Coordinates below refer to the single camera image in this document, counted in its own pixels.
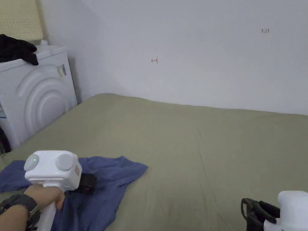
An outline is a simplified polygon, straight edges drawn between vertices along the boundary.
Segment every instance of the appliance lid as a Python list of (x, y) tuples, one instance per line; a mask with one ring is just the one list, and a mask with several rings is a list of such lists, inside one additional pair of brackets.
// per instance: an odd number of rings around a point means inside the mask
[[(38, 50), (34, 54), (36, 54), (36, 57), (38, 60), (44, 59), (44, 58), (47, 58), (47, 57), (50, 57), (56, 54), (60, 54), (68, 50), (67, 47), (61, 47), (61, 46), (48, 46), (48, 45), (41, 46), (39, 45), (36, 47)], [(0, 72), (6, 71), (8, 69), (18, 67), (21, 65), (25, 65), (25, 64), (31, 65), (22, 59), (16, 59), (16, 60), (5, 62), (5, 63), (0, 63)]]

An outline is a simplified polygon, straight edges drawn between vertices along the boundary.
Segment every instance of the green bedsheet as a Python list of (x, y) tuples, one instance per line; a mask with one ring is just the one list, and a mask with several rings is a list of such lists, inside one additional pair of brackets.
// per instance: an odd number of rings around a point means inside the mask
[(101, 94), (4, 154), (0, 166), (49, 149), (149, 166), (108, 231), (245, 230), (243, 197), (277, 204), (282, 190), (308, 191), (303, 115)]

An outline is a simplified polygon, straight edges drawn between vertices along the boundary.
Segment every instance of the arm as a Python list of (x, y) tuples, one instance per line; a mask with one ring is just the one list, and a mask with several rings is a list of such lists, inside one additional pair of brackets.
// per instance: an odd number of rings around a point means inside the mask
[[(40, 210), (43, 210), (53, 202), (56, 208), (61, 209), (64, 201), (64, 193), (58, 187), (47, 187), (32, 185), (25, 194), (33, 198)], [(22, 205), (14, 205), (0, 215), (1, 231), (25, 231), (29, 212)]]
[(25, 231), (28, 221), (25, 206), (14, 205), (0, 215), (0, 227), (4, 231)]

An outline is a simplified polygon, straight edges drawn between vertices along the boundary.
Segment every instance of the black watch strap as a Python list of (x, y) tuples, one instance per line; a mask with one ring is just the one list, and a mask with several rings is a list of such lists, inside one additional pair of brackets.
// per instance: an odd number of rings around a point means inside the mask
[(29, 220), (33, 216), (33, 214), (39, 209), (38, 204), (36, 201), (32, 198), (29, 197), (28, 195), (22, 194), (20, 195), (15, 202), (12, 204), (13, 205), (23, 205), (26, 207), (26, 209), (29, 212)]
[(11, 196), (9, 199), (6, 199), (0, 204), (0, 215), (13, 205), (23, 205), (28, 210), (29, 212), (28, 223), (27, 223), (28, 230), (29, 227), (32, 227), (39, 221), (40, 212), (38, 209), (38, 204), (33, 198), (25, 194)]

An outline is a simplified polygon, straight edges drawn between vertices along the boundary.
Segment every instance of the white washing machine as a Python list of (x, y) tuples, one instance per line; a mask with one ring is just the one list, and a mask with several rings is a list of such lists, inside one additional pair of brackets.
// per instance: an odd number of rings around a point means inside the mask
[(12, 148), (77, 105), (67, 48), (37, 48), (38, 66), (0, 63), (0, 127)]

